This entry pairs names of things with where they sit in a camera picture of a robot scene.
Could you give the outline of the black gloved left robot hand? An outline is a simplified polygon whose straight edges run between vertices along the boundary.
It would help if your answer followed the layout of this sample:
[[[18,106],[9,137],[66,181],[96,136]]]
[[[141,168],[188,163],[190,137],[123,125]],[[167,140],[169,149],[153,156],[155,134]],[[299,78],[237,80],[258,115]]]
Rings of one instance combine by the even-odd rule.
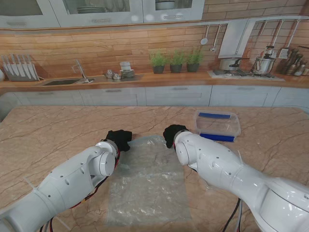
[[[132,132],[126,130],[110,130],[105,139],[113,141],[120,152],[127,152],[130,149],[128,142],[132,141]]]

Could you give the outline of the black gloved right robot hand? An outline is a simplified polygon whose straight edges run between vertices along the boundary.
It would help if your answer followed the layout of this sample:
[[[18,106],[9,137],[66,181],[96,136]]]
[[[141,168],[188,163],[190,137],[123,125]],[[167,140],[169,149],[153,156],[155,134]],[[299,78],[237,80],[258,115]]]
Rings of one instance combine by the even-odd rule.
[[[184,131],[188,131],[188,129],[184,125],[173,124],[165,128],[163,132],[163,137],[166,141],[166,147],[171,148],[174,144],[175,135],[178,132],[184,132]]]

